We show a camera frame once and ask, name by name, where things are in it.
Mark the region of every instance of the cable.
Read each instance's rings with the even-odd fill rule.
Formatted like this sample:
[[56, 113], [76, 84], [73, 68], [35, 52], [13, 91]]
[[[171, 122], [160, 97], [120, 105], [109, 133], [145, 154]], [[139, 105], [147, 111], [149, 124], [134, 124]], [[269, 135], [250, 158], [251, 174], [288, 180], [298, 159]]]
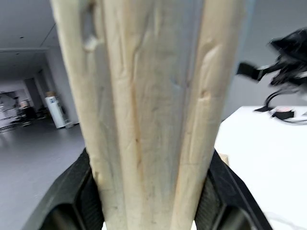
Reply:
[[[264, 104], [266, 107], [270, 107], [270, 102], [271, 100], [278, 96], [278, 95], [283, 95], [283, 94], [293, 94], [293, 93], [297, 93], [298, 89], [281, 89], [278, 90], [272, 94], [270, 94], [267, 99], [265, 100]], [[292, 125], [307, 125], [307, 120], [282, 120], [279, 117], [275, 116], [279, 121], [285, 122], [285, 123], [289, 123]]]
[[306, 228], [295, 225], [294, 223], [290, 222], [289, 220], [285, 220], [283, 217], [281, 217], [281, 216], [279, 216], [275, 213], [265, 212], [265, 216], [267, 217], [267, 219], [282, 223], [284, 225], [287, 225], [287, 226], [291, 227], [293, 230], [307, 230]]

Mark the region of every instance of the ceiling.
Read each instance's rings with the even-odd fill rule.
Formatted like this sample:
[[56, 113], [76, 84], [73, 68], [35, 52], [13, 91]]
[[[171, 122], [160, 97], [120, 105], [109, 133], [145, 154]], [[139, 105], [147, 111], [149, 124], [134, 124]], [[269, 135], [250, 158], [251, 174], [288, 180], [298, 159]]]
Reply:
[[0, 79], [38, 72], [52, 46], [59, 42], [49, 0], [1, 0]]

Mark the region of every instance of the white table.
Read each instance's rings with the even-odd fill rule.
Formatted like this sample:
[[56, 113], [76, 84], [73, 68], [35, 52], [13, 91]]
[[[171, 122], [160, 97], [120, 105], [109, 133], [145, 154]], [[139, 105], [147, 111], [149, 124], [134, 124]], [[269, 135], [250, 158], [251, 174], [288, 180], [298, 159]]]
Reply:
[[[307, 125], [253, 112], [260, 107], [241, 107], [222, 122], [215, 148], [228, 156], [230, 168], [245, 182], [273, 229], [307, 229]], [[298, 115], [307, 111], [292, 108]]]

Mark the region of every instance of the wood grain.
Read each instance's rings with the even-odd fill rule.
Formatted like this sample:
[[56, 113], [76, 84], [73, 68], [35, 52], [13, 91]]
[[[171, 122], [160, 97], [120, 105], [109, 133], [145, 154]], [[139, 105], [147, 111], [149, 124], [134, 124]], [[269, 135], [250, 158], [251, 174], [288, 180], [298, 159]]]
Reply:
[[52, 0], [108, 230], [188, 230], [245, 0]]

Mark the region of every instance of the blurry black object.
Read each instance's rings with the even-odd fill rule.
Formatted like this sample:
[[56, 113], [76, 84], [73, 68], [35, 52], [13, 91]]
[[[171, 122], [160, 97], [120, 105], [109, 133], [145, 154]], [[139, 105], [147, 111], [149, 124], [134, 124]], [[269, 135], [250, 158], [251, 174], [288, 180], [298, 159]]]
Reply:
[[[23, 230], [101, 230], [101, 211], [86, 150], [50, 187]], [[271, 230], [242, 180], [217, 152], [195, 216], [197, 230]]]
[[272, 86], [291, 83], [300, 86], [307, 83], [307, 29], [299, 29], [290, 35], [269, 42], [279, 56], [270, 66], [257, 68], [241, 62], [237, 74], [260, 81], [266, 74], [280, 71], [271, 81]]
[[33, 107], [27, 107], [23, 109], [26, 120], [36, 119], [37, 115]]
[[23, 230], [101, 230], [98, 190], [86, 150], [49, 188]]

